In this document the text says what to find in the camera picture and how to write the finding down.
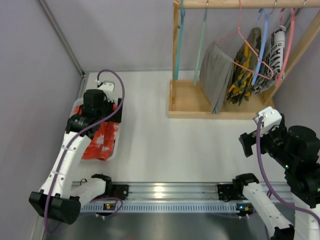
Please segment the grey trousers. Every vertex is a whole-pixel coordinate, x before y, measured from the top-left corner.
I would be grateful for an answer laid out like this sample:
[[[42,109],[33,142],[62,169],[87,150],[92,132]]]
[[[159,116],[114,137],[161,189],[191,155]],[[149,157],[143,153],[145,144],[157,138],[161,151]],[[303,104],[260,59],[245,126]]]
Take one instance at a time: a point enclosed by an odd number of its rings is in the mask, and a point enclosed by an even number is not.
[[[216,42],[212,42],[204,54],[199,81],[204,95],[210,102],[210,111],[213,114],[221,111],[233,69],[233,60]]]

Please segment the camouflage yellow trousers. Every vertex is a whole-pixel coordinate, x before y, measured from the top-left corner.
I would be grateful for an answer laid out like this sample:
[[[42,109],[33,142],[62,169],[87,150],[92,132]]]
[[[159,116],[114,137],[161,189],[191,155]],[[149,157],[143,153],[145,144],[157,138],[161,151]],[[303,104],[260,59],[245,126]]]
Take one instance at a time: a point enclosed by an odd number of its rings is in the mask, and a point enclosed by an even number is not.
[[[260,53],[262,41],[261,28],[252,28],[246,41],[234,58],[236,65],[226,97],[231,104],[240,105],[243,100],[249,101],[252,96],[253,71],[258,63],[256,54]]]

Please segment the light blue plastic hanger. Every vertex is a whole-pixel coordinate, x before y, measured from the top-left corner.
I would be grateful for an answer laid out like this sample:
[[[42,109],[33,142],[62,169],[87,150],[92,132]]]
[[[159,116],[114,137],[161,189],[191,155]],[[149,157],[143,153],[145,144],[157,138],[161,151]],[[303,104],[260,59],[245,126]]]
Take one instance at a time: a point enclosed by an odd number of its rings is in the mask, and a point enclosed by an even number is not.
[[[264,29],[263,29],[262,40],[260,45],[258,63],[256,65],[255,72],[252,76],[252,81],[251,81],[252,86],[255,85],[256,80],[258,78],[258,74],[260,73],[260,67],[262,64],[261,60],[263,59],[263,56],[264,56],[264,51],[265,51],[265,46],[266,46],[267,36],[268,36],[269,19],[270,19],[269,11],[267,8],[261,8],[258,12],[259,12],[259,17],[257,18],[257,21],[259,21],[262,14],[264,14]]]

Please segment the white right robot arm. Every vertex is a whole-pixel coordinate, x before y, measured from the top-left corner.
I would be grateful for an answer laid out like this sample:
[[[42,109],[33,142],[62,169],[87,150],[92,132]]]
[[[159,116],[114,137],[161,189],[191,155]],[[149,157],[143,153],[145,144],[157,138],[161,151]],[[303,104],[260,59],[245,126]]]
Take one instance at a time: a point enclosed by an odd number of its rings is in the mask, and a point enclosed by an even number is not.
[[[256,114],[256,130],[239,137],[244,155],[256,147],[263,181],[253,173],[237,175],[232,183],[263,221],[271,240],[318,240],[320,238],[320,140],[310,128],[286,127],[285,117],[268,107]],[[287,195],[276,192],[264,168],[268,154],[284,169]]]

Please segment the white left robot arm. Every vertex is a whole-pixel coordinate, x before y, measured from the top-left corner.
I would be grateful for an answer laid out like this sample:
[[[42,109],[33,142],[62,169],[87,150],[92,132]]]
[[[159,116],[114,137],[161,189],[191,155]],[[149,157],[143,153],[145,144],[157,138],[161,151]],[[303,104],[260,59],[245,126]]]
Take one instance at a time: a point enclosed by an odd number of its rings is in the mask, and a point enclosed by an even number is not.
[[[97,197],[111,195],[113,183],[107,175],[96,173],[77,188],[72,189],[72,185],[95,133],[112,120],[120,123],[122,108],[114,108],[114,104],[101,89],[84,93],[81,111],[67,121],[62,146],[49,176],[38,191],[30,193],[28,201],[39,216],[71,225],[84,205]]]

